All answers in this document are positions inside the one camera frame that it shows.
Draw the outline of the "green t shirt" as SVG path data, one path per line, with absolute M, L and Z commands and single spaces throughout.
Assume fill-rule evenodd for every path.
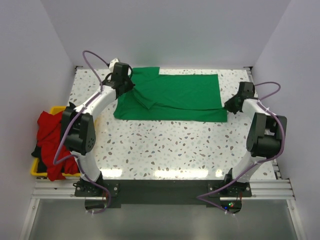
M 135 67 L 134 88 L 117 99 L 119 120 L 225 123 L 216 74 L 160 74 L 159 67 Z

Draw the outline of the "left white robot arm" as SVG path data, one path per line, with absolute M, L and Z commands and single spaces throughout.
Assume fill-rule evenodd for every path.
M 87 182 L 85 189 L 92 196 L 99 196 L 104 190 L 104 184 L 98 180 L 101 171 L 91 153 L 96 143 L 95 120 L 110 104 L 134 88 L 132 73 L 127 63 L 115 62 L 89 99 L 77 107 L 67 106 L 62 112 L 60 143 L 53 164 L 74 158 L 81 179 Z

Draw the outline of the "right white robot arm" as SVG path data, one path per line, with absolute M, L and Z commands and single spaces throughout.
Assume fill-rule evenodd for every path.
M 252 82 L 239 83 L 238 92 L 225 102 L 224 108 L 233 114 L 244 113 L 251 120 L 246 137 L 246 152 L 240 162 L 224 177 L 223 192 L 230 197 L 247 184 L 258 168 L 279 157 L 285 146 L 287 118 L 276 115 L 255 97 Z

